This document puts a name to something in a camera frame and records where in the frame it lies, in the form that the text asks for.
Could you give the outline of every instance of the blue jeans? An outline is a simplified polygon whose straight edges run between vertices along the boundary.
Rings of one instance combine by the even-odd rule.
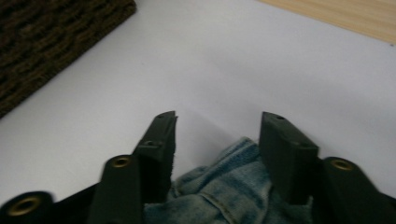
[[[166,203],[147,204],[146,223],[312,223],[310,205],[283,203],[258,146],[243,138],[208,167],[178,178]]]

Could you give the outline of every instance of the dark woven basket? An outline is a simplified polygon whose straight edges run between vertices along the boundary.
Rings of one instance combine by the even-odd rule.
[[[135,10],[134,0],[0,0],[0,118]]]

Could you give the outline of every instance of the metal grommet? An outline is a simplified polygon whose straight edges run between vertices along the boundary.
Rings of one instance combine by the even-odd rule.
[[[7,212],[11,217],[18,217],[34,211],[40,204],[41,200],[39,197],[30,196],[13,204]]]
[[[121,168],[127,166],[131,160],[128,157],[118,157],[113,160],[112,165],[116,168]]]
[[[350,164],[347,161],[342,161],[342,160],[333,160],[332,165],[340,170],[345,170],[345,171],[351,171],[353,170],[352,164]]]

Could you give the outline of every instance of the denim fabric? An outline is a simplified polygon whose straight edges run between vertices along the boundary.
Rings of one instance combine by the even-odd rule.
[[[178,178],[166,203],[147,204],[146,223],[312,223],[310,206],[283,203],[258,146],[243,138],[208,167]]]

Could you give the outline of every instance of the wooden surface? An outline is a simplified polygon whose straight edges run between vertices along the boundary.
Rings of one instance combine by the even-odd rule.
[[[396,0],[260,0],[276,7],[396,43]]]

